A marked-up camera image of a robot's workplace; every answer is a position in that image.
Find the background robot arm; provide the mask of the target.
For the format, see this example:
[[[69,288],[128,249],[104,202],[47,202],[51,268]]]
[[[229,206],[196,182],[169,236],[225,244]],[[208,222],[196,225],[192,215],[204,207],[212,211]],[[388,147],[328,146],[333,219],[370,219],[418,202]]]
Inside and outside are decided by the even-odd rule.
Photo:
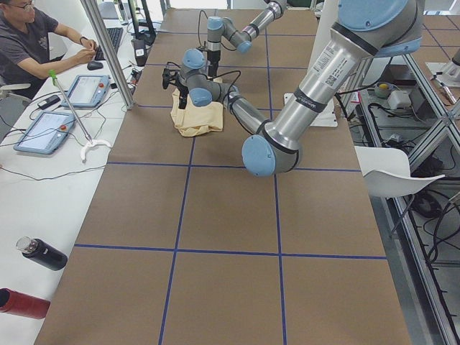
[[[433,63],[433,79],[441,85],[459,88],[459,55],[460,51],[457,50],[447,63]]]

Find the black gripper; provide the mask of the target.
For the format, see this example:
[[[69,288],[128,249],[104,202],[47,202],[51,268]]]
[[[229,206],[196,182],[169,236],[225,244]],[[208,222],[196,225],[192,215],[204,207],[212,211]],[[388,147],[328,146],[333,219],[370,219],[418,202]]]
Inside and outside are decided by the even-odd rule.
[[[215,78],[219,69],[220,52],[207,52],[208,76]]]
[[[179,109],[185,109],[187,106],[187,99],[188,99],[188,87],[183,85],[180,81],[176,82],[176,87],[179,90],[179,103],[178,103],[178,108]]]

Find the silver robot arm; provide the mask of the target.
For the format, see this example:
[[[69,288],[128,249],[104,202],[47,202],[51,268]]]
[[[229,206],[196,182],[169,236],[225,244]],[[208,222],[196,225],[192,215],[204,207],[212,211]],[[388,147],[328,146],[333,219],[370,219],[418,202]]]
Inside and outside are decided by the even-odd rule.
[[[217,76],[221,59],[222,38],[240,53],[246,53],[252,42],[269,24],[281,18],[287,9],[287,1],[266,1],[267,7],[244,29],[238,30],[228,17],[209,17],[207,21],[206,53],[208,60],[208,77]]]
[[[363,59],[404,55],[420,47],[424,7],[424,1],[339,1],[331,39],[273,121],[236,86],[209,79],[200,50],[185,52],[176,81],[194,106],[219,102],[251,134],[241,149],[251,174],[285,173],[301,160],[303,133]]]

